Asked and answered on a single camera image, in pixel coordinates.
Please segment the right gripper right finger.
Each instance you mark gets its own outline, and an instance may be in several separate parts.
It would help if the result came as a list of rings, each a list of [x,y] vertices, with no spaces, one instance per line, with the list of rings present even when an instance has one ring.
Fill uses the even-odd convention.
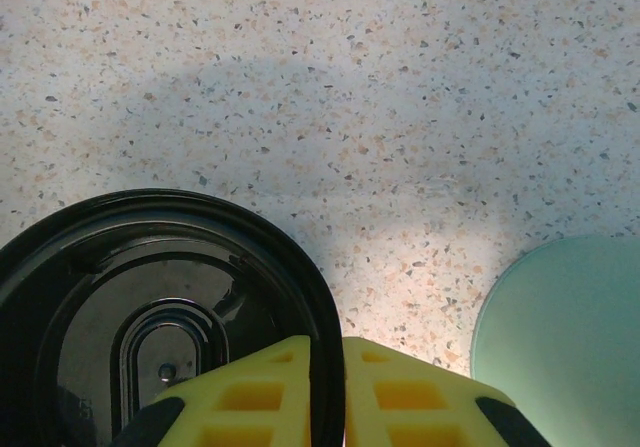
[[[348,446],[547,446],[501,391],[372,341],[343,340]]]

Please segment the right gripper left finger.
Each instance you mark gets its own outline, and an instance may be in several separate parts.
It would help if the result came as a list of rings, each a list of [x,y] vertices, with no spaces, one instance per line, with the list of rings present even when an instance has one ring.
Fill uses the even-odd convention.
[[[310,339],[293,336],[181,382],[115,446],[309,446]]]

